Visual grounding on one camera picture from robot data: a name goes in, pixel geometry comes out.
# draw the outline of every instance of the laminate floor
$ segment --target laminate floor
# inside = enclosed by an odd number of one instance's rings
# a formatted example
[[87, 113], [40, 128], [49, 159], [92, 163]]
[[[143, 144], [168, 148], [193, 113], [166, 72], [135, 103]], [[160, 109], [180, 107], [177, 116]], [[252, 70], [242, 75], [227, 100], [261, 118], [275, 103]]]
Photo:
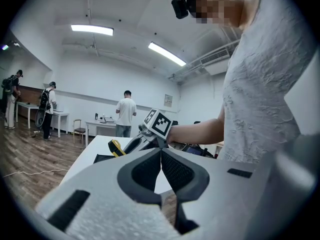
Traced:
[[[85, 144], [81, 144], [79, 136], [61, 134], [58, 138], [57, 131], [51, 132], [50, 141], [43, 140], [42, 132], [37, 133], [34, 123], [28, 129], [28, 121], [18, 118], [15, 129], [6, 129], [3, 119], [0, 121], [0, 172], [15, 199], [34, 208], [36, 204], [52, 189], [57, 187], [81, 152]], [[172, 192], [165, 197], [162, 212], [174, 224], [176, 216], [176, 196]]]

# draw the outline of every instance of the wall sign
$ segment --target wall sign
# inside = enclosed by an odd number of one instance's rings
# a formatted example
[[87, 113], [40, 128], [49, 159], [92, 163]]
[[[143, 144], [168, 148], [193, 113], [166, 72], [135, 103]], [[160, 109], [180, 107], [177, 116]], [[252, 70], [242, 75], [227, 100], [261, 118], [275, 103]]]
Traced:
[[170, 107], [171, 108], [172, 107], [172, 99], [173, 99], [172, 96], [165, 94], [164, 95], [164, 105], [166, 107]]

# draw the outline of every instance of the black rubber pad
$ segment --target black rubber pad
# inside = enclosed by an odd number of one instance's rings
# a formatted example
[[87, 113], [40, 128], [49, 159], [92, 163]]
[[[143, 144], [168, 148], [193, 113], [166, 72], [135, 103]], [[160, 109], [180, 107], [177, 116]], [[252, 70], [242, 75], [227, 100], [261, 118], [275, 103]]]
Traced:
[[57, 229], [65, 231], [89, 196], [87, 191], [76, 190], [47, 221]]
[[153, 151], [127, 163], [118, 172], [119, 187], [132, 200], [161, 207], [161, 196], [154, 193], [160, 172], [161, 150]]
[[234, 175], [237, 175], [237, 176], [240, 176], [240, 177], [244, 177], [244, 178], [248, 178], [248, 179], [252, 175], [252, 172], [250, 172], [250, 171], [239, 170], [239, 169], [234, 169], [234, 168], [229, 169], [227, 171], [227, 173], [234, 174]]

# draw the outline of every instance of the fluorescent light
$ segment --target fluorescent light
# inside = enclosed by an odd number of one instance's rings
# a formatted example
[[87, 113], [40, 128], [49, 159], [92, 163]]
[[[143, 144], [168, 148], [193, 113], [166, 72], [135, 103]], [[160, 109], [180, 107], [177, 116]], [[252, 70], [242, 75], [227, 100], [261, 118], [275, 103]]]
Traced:
[[162, 47], [160, 47], [159, 45], [155, 44], [154, 42], [151, 42], [149, 44], [149, 48], [151, 50], [154, 50], [155, 52], [167, 57], [168, 59], [170, 59], [173, 62], [177, 63], [181, 67], [186, 65], [186, 63], [183, 60], [179, 59], [177, 56], [173, 55], [171, 52], [167, 51], [166, 49], [163, 49]]
[[92, 32], [98, 34], [104, 34], [113, 36], [114, 29], [104, 26], [93, 26], [93, 25], [71, 25], [73, 31], [82, 31], [82, 32]]

